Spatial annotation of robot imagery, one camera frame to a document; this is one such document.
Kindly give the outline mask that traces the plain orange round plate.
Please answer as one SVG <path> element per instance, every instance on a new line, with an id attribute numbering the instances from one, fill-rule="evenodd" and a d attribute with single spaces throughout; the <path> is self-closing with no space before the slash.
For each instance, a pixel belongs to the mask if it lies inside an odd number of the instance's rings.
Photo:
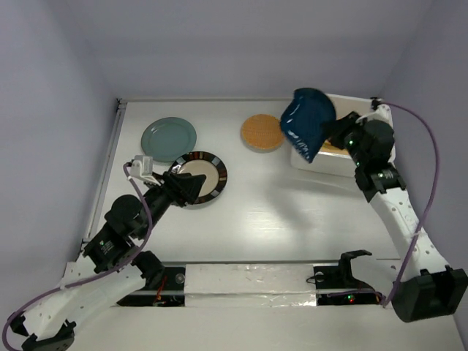
<path id="1" fill-rule="evenodd" d="M 321 152 L 326 152 L 330 154 L 341 154 L 341 155 L 348 155 L 346 149 L 340 149 L 335 146 L 332 146 L 328 141 L 325 141 L 320 149 Z"/>

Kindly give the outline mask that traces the dark blue shell shaped plate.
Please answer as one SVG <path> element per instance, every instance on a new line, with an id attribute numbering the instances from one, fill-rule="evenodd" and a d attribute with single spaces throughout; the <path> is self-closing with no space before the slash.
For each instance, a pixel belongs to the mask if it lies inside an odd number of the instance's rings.
<path id="1" fill-rule="evenodd" d="M 298 88 L 281 115 L 280 130 L 303 159 L 312 163 L 325 142 L 322 124 L 335 120 L 336 109 L 325 93 L 315 88 Z"/>

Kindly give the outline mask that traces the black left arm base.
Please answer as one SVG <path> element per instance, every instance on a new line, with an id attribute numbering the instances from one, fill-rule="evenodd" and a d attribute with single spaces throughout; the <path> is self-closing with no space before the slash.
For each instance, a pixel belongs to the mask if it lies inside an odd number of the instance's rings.
<path id="1" fill-rule="evenodd" d="M 150 251 L 140 253 L 132 265 L 143 269 L 143 288 L 131 292 L 116 304 L 122 307 L 185 306 L 185 265 L 164 265 Z"/>

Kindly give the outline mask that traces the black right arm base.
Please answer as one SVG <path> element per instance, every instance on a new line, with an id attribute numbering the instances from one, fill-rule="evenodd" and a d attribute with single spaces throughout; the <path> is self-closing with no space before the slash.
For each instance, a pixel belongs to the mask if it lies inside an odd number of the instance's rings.
<path id="1" fill-rule="evenodd" d="M 357 277 L 359 263 L 370 257 L 371 252 L 360 249 L 342 253 L 336 264 L 315 265 L 306 282 L 316 288 L 317 305 L 380 305 L 382 293 Z"/>

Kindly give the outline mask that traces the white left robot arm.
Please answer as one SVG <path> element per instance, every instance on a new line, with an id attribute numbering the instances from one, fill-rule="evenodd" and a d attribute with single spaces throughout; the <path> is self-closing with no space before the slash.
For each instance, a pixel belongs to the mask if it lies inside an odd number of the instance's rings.
<path id="1" fill-rule="evenodd" d="M 10 315 L 1 333 L 7 350 L 14 348 L 8 341 L 9 332 L 24 337 L 22 350 L 67 350 L 84 322 L 140 288 L 160 285 L 165 267 L 145 246 L 170 206 L 195 202 L 206 177 L 135 173 L 128 164 L 124 174 L 135 194 L 114 201 L 102 229 L 56 287 Z"/>

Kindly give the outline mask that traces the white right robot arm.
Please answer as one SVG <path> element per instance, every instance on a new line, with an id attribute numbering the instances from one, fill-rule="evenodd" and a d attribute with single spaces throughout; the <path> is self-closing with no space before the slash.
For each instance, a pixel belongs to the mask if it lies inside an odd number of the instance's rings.
<path id="1" fill-rule="evenodd" d="M 405 322 L 453 314 L 467 289 L 467 274 L 451 268 L 433 247 L 423 229 L 423 217 L 410 205 L 404 180 L 390 160 L 394 132 L 389 112 L 364 116 L 353 112 L 344 118 L 337 118 L 333 111 L 286 113 L 280 126 L 308 162 L 325 141 L 350 154 L 356 184 L 401 257 L 398 272 L 369 284 L 361 281 L 363 270 L 352 262 L 363 259 L 367 251 L 345 252 L 336 266 L 316 270 L 317 287 L 330 290 L 332 298 L 373 295 L 383 306 L 391 305 Z"/>

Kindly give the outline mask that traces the white plastic bin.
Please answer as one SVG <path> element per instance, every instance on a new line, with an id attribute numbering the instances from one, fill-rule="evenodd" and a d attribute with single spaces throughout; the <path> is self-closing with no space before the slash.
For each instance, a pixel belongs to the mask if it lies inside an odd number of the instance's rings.
<path id="1" fill-rule="evenodd" d="M 328 97 L 334 104 L 336 117 L 342 118 L 351 111 L 359 113 L 361 116 L 371 115 L 371 100 L 357 97 L 346 97 L 342 95 L 329 94 Z M 387 122 L 393 127 L 393 118 Z M 290 163 L 294 168 L 299 170 L 312 171 L 316 173 L 330 174 L 332 176 L 343 176 L 353 178 L 355 175 L 355 163 L 348 155 L 330 154 L 319 152 L 312 163 L 308 163 L 294 149 L 290 152 Z"/>

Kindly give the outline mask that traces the black rimmed beige plate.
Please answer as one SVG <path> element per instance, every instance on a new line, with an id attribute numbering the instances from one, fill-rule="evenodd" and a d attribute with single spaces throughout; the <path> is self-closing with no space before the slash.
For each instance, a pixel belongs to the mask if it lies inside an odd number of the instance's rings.
<path id="1" fill-rule="evenodd" d="M 172 163 L 170 172 L 205 176 L 195 205 L 215 200 L 227 185 L 227 168 L 224 162 L 218 156 L 207 151 L 192 151 L 180 156 Z"/>

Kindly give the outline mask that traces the teal round ceramic plate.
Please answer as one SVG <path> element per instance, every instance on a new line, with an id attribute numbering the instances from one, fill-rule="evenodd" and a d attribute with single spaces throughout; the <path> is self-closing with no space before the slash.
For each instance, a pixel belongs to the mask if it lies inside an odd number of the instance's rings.
<path id="1" fill-rule="evenodd" d="M 193 150 L 197 133 L 193 125 L 183 118 L 161 118 L 144 130 L 140 146 L 146 156 L 157 162 L 173 162 Z"/>

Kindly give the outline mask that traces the round orange woven basket plate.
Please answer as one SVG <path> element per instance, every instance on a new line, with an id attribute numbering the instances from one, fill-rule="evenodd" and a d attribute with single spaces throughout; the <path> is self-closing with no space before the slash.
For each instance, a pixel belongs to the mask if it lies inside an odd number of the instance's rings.
<path id="1" fill-rule="evenodd" d="M 256 151 L 273 151 L 284 142 L 279 119 L 268 114 L 246 119 L 241 126 L 241 138 Z"/>

